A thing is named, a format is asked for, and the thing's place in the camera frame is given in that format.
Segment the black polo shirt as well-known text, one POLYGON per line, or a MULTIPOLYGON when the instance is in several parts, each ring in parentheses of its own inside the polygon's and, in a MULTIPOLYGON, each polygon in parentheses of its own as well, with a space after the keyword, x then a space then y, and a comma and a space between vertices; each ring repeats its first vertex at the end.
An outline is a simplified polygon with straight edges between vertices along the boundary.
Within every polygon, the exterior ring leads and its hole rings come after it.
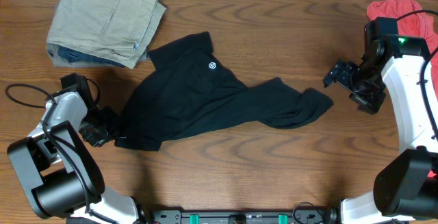
POLYGON ((278 77, 247 87, 213 55, 208 32, 149 51, 155 71, 125 105, 116 147, 158 151, 162 143, 259 121, 295 129, 333 106, 323 93, 299 92, 278 77))

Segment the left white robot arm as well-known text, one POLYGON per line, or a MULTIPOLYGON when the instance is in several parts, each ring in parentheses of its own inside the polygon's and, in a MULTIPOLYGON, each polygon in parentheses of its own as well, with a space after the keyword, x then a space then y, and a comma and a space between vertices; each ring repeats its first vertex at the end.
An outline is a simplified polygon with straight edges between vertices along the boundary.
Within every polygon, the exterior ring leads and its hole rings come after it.
POLYGON ((79 137, 99 111, 90 91, 63 88, 47 96, 37 127, 8 147, 8 157, 34 214, 67 223, 146 223, 133 197, 105 185, 79 137))

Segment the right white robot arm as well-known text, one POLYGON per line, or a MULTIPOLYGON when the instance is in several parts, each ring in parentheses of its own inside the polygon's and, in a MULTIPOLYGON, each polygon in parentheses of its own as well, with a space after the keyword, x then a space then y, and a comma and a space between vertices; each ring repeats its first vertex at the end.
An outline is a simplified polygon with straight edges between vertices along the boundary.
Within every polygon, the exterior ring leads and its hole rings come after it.
POLYGON ((340 203, 340 223, 401 223, 437 218, 437 99, 423 38, 397 34, 369 41, 363 62, 338 61, 323 79, 336 82, 367 112, 385 96, 394 108, 399 154, 371 192, 340 203))

